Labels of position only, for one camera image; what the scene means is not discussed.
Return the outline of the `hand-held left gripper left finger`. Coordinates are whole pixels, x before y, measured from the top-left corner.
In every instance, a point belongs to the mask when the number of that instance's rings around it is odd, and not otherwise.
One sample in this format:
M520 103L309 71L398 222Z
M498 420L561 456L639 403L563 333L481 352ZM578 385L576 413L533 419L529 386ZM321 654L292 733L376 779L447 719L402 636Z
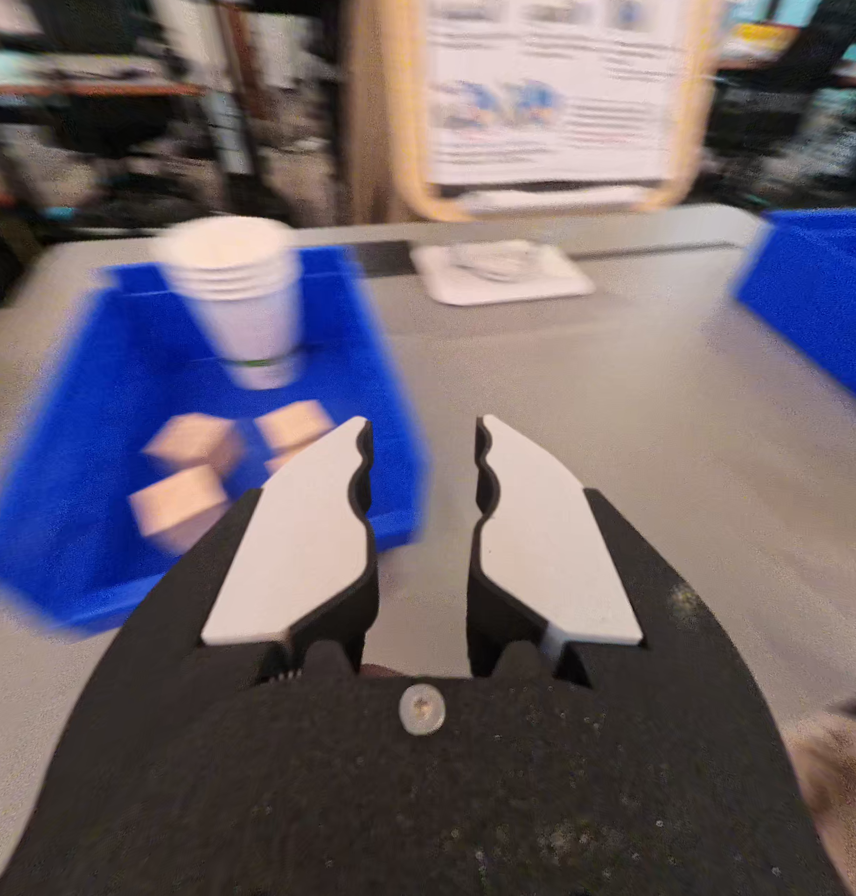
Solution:
M327 643L360 671L378 608L372 465L372 424L353 417L271 476L243 527L208 534L208 653L285 673Z

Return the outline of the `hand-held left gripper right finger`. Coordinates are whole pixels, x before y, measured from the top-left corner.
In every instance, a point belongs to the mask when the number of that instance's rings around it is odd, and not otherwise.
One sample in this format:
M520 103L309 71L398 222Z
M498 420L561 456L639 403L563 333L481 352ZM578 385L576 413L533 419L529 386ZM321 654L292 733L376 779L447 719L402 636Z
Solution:
M644 631L584 484L500 418L475 424L475 524L466 590L471 674L517 644L556 678L644 658Z

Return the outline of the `white paper cup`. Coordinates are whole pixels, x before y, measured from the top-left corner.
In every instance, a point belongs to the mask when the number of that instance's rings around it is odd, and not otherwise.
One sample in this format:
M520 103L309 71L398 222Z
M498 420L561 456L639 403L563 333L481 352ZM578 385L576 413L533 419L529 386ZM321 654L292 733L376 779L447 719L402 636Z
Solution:
M280 265L263 271L205 272L188 270L176 266L163 265L165 277L171 283L181 286L204 288L216 291L231 289L264 289L269 291L289 282L299 280L302 269L299 264Z
M153 239L153 258L199 273L290 269L299 260L295 229L273 218L209 216L173 225Z
M256 297L183 301L236 386L266 391L299 378L303 319L298 282Z
M206 301L246 301L298 288L299 275L249 280L201 280L172 277L173 289L186 297Z

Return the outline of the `blue plastic bin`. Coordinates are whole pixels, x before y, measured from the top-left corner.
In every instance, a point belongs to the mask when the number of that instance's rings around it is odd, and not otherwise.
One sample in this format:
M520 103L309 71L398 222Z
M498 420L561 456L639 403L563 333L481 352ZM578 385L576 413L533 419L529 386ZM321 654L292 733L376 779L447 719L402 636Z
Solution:
M171 417L240 425L236 500L261 486L272 452L254 419L315 399L332 420L373 428L369 521L377 551L414 541L424 515L426 443L367 297L351 246L303 248L303 366L289 386L237 387L154 263L112 267L0 486L0 585L53 628L121 625L174 565L139 533L129 496L160 472L143 447Z
M778 210L733 296L856 398L856 208Z

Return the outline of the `person's right forearm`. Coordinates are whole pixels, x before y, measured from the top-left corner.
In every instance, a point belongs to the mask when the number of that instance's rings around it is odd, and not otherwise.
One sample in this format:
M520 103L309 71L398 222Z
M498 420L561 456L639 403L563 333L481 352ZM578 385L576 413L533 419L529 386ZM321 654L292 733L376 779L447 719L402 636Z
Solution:
M825 853L856 894L856 701L801 721L783 740Z

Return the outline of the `white flat tray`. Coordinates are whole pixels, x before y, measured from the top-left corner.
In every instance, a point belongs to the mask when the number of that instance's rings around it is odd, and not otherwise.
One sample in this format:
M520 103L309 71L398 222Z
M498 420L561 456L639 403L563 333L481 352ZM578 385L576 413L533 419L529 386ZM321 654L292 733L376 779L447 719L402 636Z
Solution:
M596 291L563 250L541 242L416 245L410 258L429 297L453 308L586 297Z

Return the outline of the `wooden-framed instruction board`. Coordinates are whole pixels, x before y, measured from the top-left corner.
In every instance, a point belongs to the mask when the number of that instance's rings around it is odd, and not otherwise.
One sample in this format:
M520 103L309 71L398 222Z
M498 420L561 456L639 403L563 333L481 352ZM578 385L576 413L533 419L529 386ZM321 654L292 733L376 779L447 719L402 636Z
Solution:
M720 2L380 2L391 160L442 222L682 202Z

